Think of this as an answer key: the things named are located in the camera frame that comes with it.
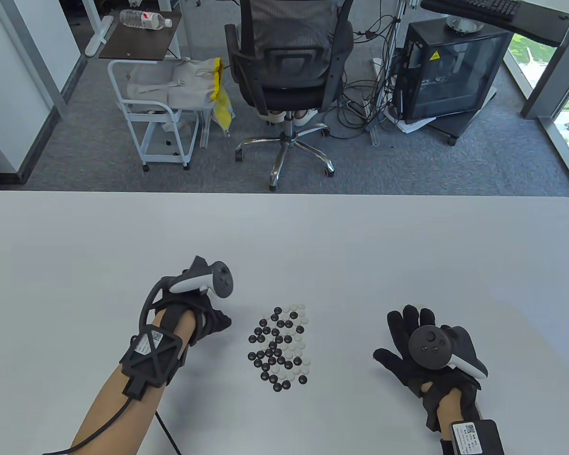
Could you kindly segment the person's right hand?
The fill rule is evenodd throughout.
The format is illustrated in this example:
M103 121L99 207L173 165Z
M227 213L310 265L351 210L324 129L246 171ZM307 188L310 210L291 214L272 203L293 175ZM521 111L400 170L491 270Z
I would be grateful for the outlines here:
M441 370L428 370L419 366L410 354L410 336L419 327L434 326L434 312L427 308L418 310L415 306L406 305L402 311L389 312L387 321L399 354L380 348L374 351L373 358L422 400L427 412L427 427L434 432L442 431L442 425L438 422L438 410L442 408L442 399L455 389L461 393L460 411L463 420L478 420L480 416L476 407L476 394L480 385L475 378L448 366Z

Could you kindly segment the person's left hand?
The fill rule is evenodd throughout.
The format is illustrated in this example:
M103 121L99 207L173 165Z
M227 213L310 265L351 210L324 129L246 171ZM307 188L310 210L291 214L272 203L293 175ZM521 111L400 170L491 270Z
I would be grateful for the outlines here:
M214 332L224 331L232 325L232 320L228 316L221 310L213 308L209 296L198 291L166 294L154 303L150 303L147 299L140 314L140 327L146 324L151 310L155 313L164 312L159 327L172 334L176 333L176 328L184 314L192 313L194 330L187 342L189 346L195 345L196 342Z

